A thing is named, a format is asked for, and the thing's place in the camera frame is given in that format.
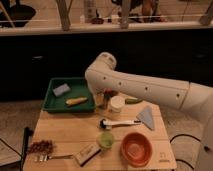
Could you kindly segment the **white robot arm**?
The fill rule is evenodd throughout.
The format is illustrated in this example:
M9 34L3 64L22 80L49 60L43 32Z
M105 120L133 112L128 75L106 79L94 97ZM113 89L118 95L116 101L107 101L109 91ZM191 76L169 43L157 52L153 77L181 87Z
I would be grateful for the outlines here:
M188 81L115 71L116 58L102 52L85 71L93 94L109 88L139 99L190 114L204 126L194 171L213 169L213 87Z

